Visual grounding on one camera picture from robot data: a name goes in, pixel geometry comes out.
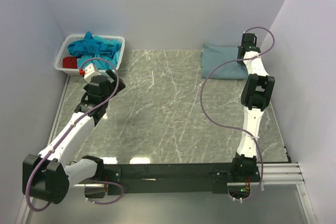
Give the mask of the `grey-blue t shirt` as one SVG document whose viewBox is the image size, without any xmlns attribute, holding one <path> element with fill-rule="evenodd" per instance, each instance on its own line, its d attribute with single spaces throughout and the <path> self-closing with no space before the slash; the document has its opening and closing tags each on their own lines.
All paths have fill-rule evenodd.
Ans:
<svg viewBox="0 0 336 224">
<path fill-rule="evenodd" d="M 223 47 L 204 44 L 201 53 L 202 78 L 206 78 L 219 65 L 237 59 L 237 47 Z M 244 80 L 247 79 L 246 67 L 239 62 L 227 63 L 218 68 L 210 79 Z"/>
</svg>

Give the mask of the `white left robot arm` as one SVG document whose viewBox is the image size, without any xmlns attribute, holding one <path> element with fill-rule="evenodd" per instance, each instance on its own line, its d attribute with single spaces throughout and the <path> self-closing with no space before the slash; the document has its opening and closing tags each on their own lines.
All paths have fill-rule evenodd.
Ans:
<svg viewBox="0 0 336 224">
<path fill-rule="evenodd" d="M 105 115 L 109 100 L 123 90 L 125 84 L 118 73 L 110 69 L 100 74 L 87 67 L 82 73 L 87 82 L 85 93 L 70 121 L 47 147 L 37 155 L 27 155 L 23 161 L 23 194 L 33 211 L 40 210 L 33 206 L 32 198 L 45 201 L 47 205 L 58 204 L 70 187 L 83 180 L 108 184 L 103 159 L 87 155 L 73 165 L 70 160 Z"/>
</svg>

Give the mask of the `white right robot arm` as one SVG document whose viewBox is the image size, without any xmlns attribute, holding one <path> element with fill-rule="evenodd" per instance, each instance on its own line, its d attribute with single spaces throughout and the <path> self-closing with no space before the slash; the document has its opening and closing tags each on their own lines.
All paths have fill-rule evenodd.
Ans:
<svg viewBox="0 0 336 224">
<path fill-rule="evenodd" d="M 241 95 L 244 122 L 240 144 L 230 169 L 232 179 L 238 182 L 259 173 L 257 138 L 261 118 L 270 104 L 275 85 L 275 78 L 267 73 L 260 53 L 257 36 L 253 33 L 243 33 L 237 59 L 245 65 L 248 73 Z"/>
</svg>

